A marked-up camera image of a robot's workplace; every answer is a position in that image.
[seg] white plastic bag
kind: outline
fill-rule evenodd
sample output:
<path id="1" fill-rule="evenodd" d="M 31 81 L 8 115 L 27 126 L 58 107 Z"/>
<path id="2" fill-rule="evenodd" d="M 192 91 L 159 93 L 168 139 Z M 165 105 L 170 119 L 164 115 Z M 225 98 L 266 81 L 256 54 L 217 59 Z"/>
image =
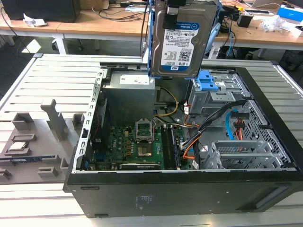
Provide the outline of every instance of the white plastic bag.
<path id="1" fill-rule="evenodd" d="M 267 20 L 264 20 L 260 26 L 263 28 L 264 31 L 266 32 L 272 32 L 272 31 L 279 31 L 282 32 L 282 24 L 285 23 L 286 21 L 281 19 L 279 15 L 275 15 L 272 17 L 268 17 Z"/>

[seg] blue box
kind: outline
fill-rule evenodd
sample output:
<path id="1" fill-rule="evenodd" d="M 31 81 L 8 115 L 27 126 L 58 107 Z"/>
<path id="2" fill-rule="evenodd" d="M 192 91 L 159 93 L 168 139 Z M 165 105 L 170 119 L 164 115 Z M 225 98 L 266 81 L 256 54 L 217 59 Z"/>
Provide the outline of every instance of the blue box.
<path id="1" fill-rule="evenodd" d="M 291 20 L 302 21 L 303 20 L 303 9 L 302 8 L 288 8 L 282 5 L 277 12 L 277 15 Z"/>

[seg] hard drive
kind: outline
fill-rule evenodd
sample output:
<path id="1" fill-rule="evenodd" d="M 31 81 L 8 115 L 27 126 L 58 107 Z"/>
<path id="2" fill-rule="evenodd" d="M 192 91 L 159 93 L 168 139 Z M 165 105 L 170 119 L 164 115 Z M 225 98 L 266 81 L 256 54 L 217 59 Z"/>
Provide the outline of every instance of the hard drive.
<path id="1" fill-rule="evenodd" d="M 167 5 L 155 5 L 150 75 L 197 76 L 217 10 L 216 1 L 186 1 L 178 9 L 175 29 L 165 29 Z"/>

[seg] label sticker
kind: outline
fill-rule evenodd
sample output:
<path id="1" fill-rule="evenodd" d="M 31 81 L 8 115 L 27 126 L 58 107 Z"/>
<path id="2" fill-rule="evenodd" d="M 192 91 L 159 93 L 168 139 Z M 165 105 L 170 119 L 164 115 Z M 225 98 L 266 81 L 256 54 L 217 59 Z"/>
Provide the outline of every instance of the label sticker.
<path id="1" fill-rule="evenodd" d="M 120 84 L 149 85 L 150 81 L 147 75 L 121 75 Z"/>
<path id="2" fill-rule="evenodd" d="M 26 159 L 12 159 L 12 162 L 26 162 Z"/>
<path id="3" fill-rule="evenodd" d="M 208 146 L 207 146 L 207 145 L 203 146 L 202 149 L 201 149 L 200 151 L 202 151 L 202 152 L 208 151 Z"/>
<path id="4" fill-rule="evenodd" d="M 199 24 L 177 22 L 176 29 L 165 29 L 161 66 L 165 70 L 184 71 L 192 60 L 192 39 L 198 34 Z"/>
<path id="5" fill-rule="evenodd" d="M 194 160 L 193 160 L 192 165 L 193 165 L 193 167 L 194 167 L 195 169 L 198 169 L 198 168 L 199 168 L 199 164 L 198 164 L 196 161 L 194 161 Z"/>
<path id="6" fill-rule="evenodd" d="M 135 198 L 135 208 L 136 210 L 143 210 L 145 207 L 148 207 L 153 202 L 152 195 L 138 195 Z"/>

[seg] metal rack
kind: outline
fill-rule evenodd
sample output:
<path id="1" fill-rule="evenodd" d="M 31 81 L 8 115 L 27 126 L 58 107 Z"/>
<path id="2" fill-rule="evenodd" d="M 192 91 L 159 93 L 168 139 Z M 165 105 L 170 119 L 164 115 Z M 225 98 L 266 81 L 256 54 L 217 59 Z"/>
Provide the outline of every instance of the metal rack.
<path id="1" fill-rule="evenodd" d="M 266 126 L 268 126 L 267 121 L 254 101 L 248 101 L 243 107 L 239 108 L 238 111 L 250 114 L 250 118 L 248 120 L 243 120 L 245 123 L 245 128 L 243 129 L 243 140 L 268 142 L 273 146 L 271 152 L 273 154 L 277 154 L 281 158 L 282 162 L 291 162 L 274 132 L 270 129 L 266 129 Z M 237 119 L 229 120 L 231 131 L 235 131 L 233 123 L 236 122 L 236 120 Z"/>
<path id="2" fill-rule="evenodd" d="M 222 140 L 212 143 L 203 169 L 281 169 L 283 162 L 273 146 L 256 140 Z"/>

